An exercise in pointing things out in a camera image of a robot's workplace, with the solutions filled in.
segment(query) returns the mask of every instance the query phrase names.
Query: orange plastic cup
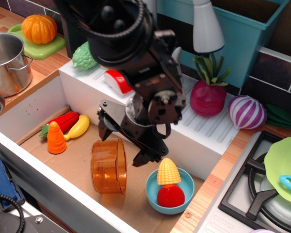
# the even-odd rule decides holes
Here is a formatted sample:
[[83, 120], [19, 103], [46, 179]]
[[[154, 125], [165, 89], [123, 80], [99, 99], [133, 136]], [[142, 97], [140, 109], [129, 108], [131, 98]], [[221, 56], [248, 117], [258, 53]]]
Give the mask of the orange plastic cup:
[[97, 141], [91, 152], [92, 182], [98, 193], [125, 193], [126, 154], [122, 138]]

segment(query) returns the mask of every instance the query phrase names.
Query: blue bowl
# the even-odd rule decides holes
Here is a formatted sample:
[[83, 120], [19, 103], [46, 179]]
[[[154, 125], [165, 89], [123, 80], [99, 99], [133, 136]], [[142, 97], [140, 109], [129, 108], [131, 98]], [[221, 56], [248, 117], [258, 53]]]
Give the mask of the blue bowl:
[[193, 199], [194, 194], [194, 181], [189, 173], [187, 173], [185, 170], [178, 168], [181, 182], [177, 183], [177, 185], [183, 190], [185, 195], [185, 201], [182, 205], [168, 208], [168, 207], [162, 207], [157, 204], [157, 193], [159, 192], [159, 189], [162, 187], [162, 185], [157, 184], [157, 172], [158, 170], [155, 170], [151, 173], [151, 175], [148, 177], [146, 181], [146, 195], [147, 199], [150, 203], [150, 205], [158, 212], [166, 215], [175, 215], [178, 213], [183, 212], [188, 205], [190, 204], [191, 200]]

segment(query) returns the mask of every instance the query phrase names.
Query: green leaves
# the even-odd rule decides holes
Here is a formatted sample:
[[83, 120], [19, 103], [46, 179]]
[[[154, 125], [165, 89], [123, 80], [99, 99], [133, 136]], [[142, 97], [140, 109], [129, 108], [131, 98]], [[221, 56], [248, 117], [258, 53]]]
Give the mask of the green leaves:
[[220, 86], [227, 85], [227, 83], [222, 82], [222, 80], [229, 75], [230, 67], [227, 69], [225, 73], [218, 77], [224, 61], [224, 57], [221, 56], [219, 65], [217, 65], [213, 53], [210, 54], [210, 58], [211, 60], [208, 57], [204, 56], [195, 56], [193, 58], [193, 62], [195, 64], [198, 75], [208, 85], [220, 85]]

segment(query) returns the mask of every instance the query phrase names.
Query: orange toy pumpkin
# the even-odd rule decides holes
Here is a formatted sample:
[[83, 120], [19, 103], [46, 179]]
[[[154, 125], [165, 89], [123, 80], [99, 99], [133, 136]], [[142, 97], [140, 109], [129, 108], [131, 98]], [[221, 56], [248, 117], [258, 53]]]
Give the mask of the orange toy pumpkin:
[[55, 20], [46, 15], [28, 16], [22, 23], [21, 29], [26, 39], [36, 44], [47, 44], [57, 34]]

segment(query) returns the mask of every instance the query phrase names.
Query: stainless steel pot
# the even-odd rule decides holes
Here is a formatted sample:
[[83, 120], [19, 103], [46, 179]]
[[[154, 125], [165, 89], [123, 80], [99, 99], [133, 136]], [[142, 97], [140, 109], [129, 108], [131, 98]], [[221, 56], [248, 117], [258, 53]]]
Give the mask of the stainless steel pot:
[[0, 33], [0, 94], [3, 97], [12, 96], [30, 84], [31, 62], [32, 58], [24, 54], [22, 38], [11, 33]]

